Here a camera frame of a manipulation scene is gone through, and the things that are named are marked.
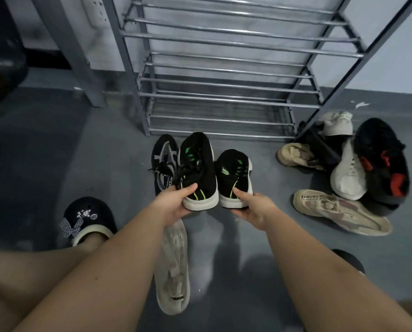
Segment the shoe rack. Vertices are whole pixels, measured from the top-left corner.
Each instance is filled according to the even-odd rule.
[[[322,10],[244,0],[131,0],[128,10],[118,15],[113,0],[103,0],[130,81],[133,105],[147,136],[201,130],[262,139],[300,138],[412,12],[412,0],[408,0],[366,47],[344,15],[349,2],[339,0],[333,9]],[[171,16],[155,16],[155,10],[168,11]],[[216,18],[212,21],[216,25],[203,25],[205,16]],[[238,27],[244,20],[269,23],[264,28],[275,30]],[[139,30],[129,30],[131,24]],[[279,33],[291,26],[298,27],[298,34]],[[345,35],[330,36],[336,27]],[[309,32],[318,34],[299,34]],[[144,44],[146,56],[140,72],[134,71],[127,49],[131,38]],[[325,43],[340,48],[329,50]],[[238,49],[274,58],[240,58],[235,53]],[[326,97],[312,71],[318,55],[355,59]],[[300,86],[304,80],[310,86]],[[303,96],[314,104],[301,104]],[[310,111],[300,127],[296,110]]]

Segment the wall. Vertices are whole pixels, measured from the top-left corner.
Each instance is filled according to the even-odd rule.
[[[114,39],[110,28],[97,29],[90,25],[89,20],[84,12],[81,0],[62,0],[66,12],[70,18],[77,36],[81,40],[82,47],[86,52],[87,59],[90,61],[92,68],[108,70],[124,70],[118,50],[115,46]],[[397,10],[406,0],[352,0],[349,4],[346,15],[353,22],[355,28],[363,37],[366,44],[370,44],[376,35],[384,28],[386,23],[392,18]],[[119,13],[124,12],[128,0],[114,0]],[[307,5],[316,8],[331,8],[337,0],[275,0],[276,3],[288,3],[294,5]],[[20,27],[23,41],[27,47],[53,48],[54,43],[39,20],[35,9],[29,5],[30,0],[8,0],[9,7],[14,14],[15,21]],[[176,23],[186,23],[195,25],[204,25],[210,27],[230,27],[244,28],[248,30],[268,31],[275,33],[297,34],[303,36],[313,36],[318,34],[320,28],[317,26],[307,26],[302,24],[291,24],[287,22],[265,21],[258,19],[246,19],[232,17],[223,18],[220,16],[198,15],[192,16],[189,13],[180,13],[168,10],[145,9],[147,18],[164,19],[166,21],[175,21]],[[254,38],[248,36],[233,37],[233,35],[224,35],[216,33],[201,33],[192,31],[183,31],[180,29],[163,28],[148,26],[149,32],[153,33],[172,33],[181,36],[194,35],[193,37],[211,38],[211,39],[235,39],[242,42],[256,42],[262,44],[272,44],[268,38]],[[342,30],[334,30],[332,36],[344,36]],[[282,40],[276,40],[277,44],[284,44]],[[172,50],[192,53],[213,53],[214,55],[239,56],[243,58],[257,58],[264,60],[283,60],[300,62],[304,61],[306,55],[297,55],[283,52],[273,52],[268,50],[252,50],[229,47],[207,47],[199,44],[180,44],[176,42],[153,41],[153,49]],[[311,42],[287,41],[288,44],[300,47],[311,47]],[[143,59],[142,42],[139,39],[129,39],[128,45],[132,52],[132,60],[136,69],[141,66]],[[340,44],[327,43],[323,47],[327,50],[343,49]],[[172,63],[175,60],[171,58],[155,59],[154,62]],[[197,61],[184,61],[186,65],[211,67],[207,61],[198,63]],[[321,86],[334,86],[354,60],[342,57],[319,56],[313,64],[315,73],[318,76]],[[214,65],[221,68],[239,67],[248,71],[265,71],[273,73],[293,72],[285,68],[260,68],[241,65]],[[159,73],[181,74],[187,76],[201,77],[221,77],[241,80],[264,80],[290,83],[288,78],[278,77],[242,77],[226,73],[217,72],[198,72],[174,69],[158,69]],[[397,30],[397,32],[388,40],[382,49],[369,61],[368,65],[351,81],[348,85],[351,89],[367,89],[374,91],[404,92],[412,93],[412,15]]]

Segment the slipper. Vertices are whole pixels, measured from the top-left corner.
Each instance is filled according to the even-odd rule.
[[[305,166],[307,168],[324,170],[320,161],[315,158],[309,145],[303,143],[288,143],[277,151],[278,161],[285,166]]]
[[[356,234],[383,236],[392,232],[387,218],[369,212],[358,201],[348,201],[321,191],[298,190],[293,204],[303,214],[331,219],[341,228]]]
[[[96,198],[83,197],[72,202],[60,223],[65,238],[72,237],[72,246],[81,243],[93,232],[112,237],[117,232],[109,206]]]
[[[183,312],[189,303],[190,282],[187,233],[181,219],[164,230],[163,246],[153,275],[161,310],[167,315]]]

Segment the power outlet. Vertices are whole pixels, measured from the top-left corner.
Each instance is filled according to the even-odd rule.
[[[81,0],[81,3],[92,27],[102,29],[111,26],[102,0]]]

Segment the black and gray sneaker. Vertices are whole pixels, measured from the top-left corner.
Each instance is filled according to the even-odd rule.
[[[178,152],[180,186],[198,184],[192,195],[183,199],[183,205],[191,211],[213,208],[218,204],[217,178],[214,170],[214,151],[206,135],[192,133],[181,144]]]
[[[249,175],[252,162],[245,154],[235,149],[225,150],[215,162],[215,173],[218,180],[220,204],[226,208],[243,208],[247,206],[233,193],[233,188],[252,194],[252,183]]]
[[[162,135],[153,146],[151,162],[155,172],[155,195],[174,184],[177,178],[178,145],[169,134]]]
[[[83,197],[72,202],[65,211],[60,228],[65,238],[72,237],[72,246],[97,232],[110,238],[117,232],[109,206],[100,199]]]

